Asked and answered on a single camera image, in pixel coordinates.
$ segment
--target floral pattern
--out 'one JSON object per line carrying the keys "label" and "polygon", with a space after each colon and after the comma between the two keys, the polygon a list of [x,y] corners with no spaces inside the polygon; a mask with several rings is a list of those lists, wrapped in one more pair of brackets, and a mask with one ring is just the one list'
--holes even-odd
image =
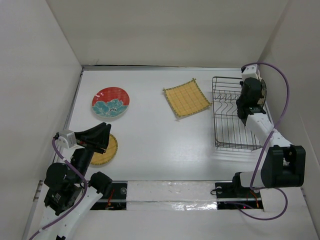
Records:
{"label": "floral pattern", "polygon": [[97,101],[92,107],[93,111],[103,118],[114,118],[122,114],[128,106],[122,100],[112,99],[111,101]]}

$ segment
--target purple cable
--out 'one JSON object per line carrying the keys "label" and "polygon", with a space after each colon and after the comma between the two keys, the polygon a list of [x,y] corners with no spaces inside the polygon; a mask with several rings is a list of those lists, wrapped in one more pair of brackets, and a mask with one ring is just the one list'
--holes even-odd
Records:
{"label": "purple cable", "polygon": [[[62,160],[64,159],[64,156],[62,156],[62,154],[59,152],[59,150],[57,149],[56,146],[56,140],[53,138],[52,139],[52,146],[53,149],[55,151],[55,153],[59,156],[59,158],[61,158]],[[88,183],[85,179],[85,177],[74,167],[71,165],[70,162],[68,162],[67,160],[64,160],[64,163],[72,170],[74,171],[83,181],[84,184],[84,191],[82,196],[80,197],[79,201],[76,202],[76,204],[73,205],[73,207],[71,207],[66,213],[64,213],[62,216],[58,217],[56,220],[50,222],[49,224],[43,226],[40,230],[36,231],[30,238],[29,240],[34,239],[42,230],[45,230],[49,227],[51,227],[52,225],[56,224],[57,222],[59,222],[61,219],[63,219],[64,217],[66,217],[69,213],[71,213],[80,203],[81,201],[84,199],[85,195],[87,194],[87,190],[88,190]]]}
{"label": "purple cable", "polygon": [[[276,67],[276,66],[274,66],[274,65],[272,65],[272,64],[270,64],[270,63],[267,63],[267,62],[259,62],[259,61],[258,61],[258,62],[252,62],[252,63],[248,63],[248,64],[242,66],[241,68],[244,68],[244,67],[247,67],[247,66],[250,66],[250,65],[255,65],[255,64],[257,64],[257,65],[266,65],[266,66],[269,66],[269,67],[275,69],[275,70],[283,77],[283,79],[284,79],[284,81],[285,81],[285,85],[286,85],[286,100],[285,100],[285,105],[284,105],[283,111],[282,111],[282,113],[281,113],[281,115],[280,115],[280,117],[279,117],[279,120],[275,123],[275,125],[274,125],[274,127],[273,127],[274,129],[277,129],[277,127],[279,126],[279,124],[280,124],[281,121],[283,120],[283,118],[284,118],[284,116],[285,116],[285,114],[286,114],[286,112],[287,112],[288,105],[289,105],[290,87],[289,87],[288,79],[287,79],[287,77],[285,76],[285,74],[284,74],[278,67]],[[254,169],[254,171],[253,171],[252,178],[251,178],[251,182],[250,182],[250,189],[253,190],[253,191],[254,191],[254,190],[265,189],[265,187],[257,187],[257,188],[255,188],[255,187],[253,187],[253,185],[254,185],[254,181],[255,181],[255,178],[256,178],[256,175],[257,175],[257,172],[258,172],[260,163],[261,163],[261,161],[262,161],[262,157],[263,157],[263,155],[264,155],[264,152],[265,152],[265,150],[266,150],[266,148],[267,148],[267,146],[268,146],[268,143],[269,143],[269,141],[270,141],[270,139],[271,139],[271,137],[272,137],[273,134],[274,134],[274,131],[272,130],[272,131],[269,133],[268,137],[266,138],[266,140],[265,140],[265,142],[264,142],[264,144],[263,144],[263,147],[262,147],[261,153],[260,153],[260,155],[259,155],[258,161],[257,161],[257,163],[256,163],[256,165],[255,165],[255,169]],[[284,209],[283,209],[283,211],[282,211],[280,214],[278,214],[277,216],[274,216],[274,217],[271,217],[271,218],[258,218],[258,217],[251,216],[251,215],[243,212],[243,211],[242,211],[241,209],[239,209],[239,208],[238,208],[238,210],[239,210],[240,212],[242,212],[244,215],[246,215],[246,216],[248,216],[248,217],[250,217],[250,218],[252,218],[252,219],[256,219],[256,220],[267,221],[267,220],[274,220],[274,219],[280,218],[280,217],[286,212],[286,210],[287,210],[287,207],[288,207],[288,198],[287,198],[287,195],[285,194],[284,191],[282,191],[282,190],[279,189],[279,188],[276,188],[276,189],[283,194],[284,199],[285,199]]]}

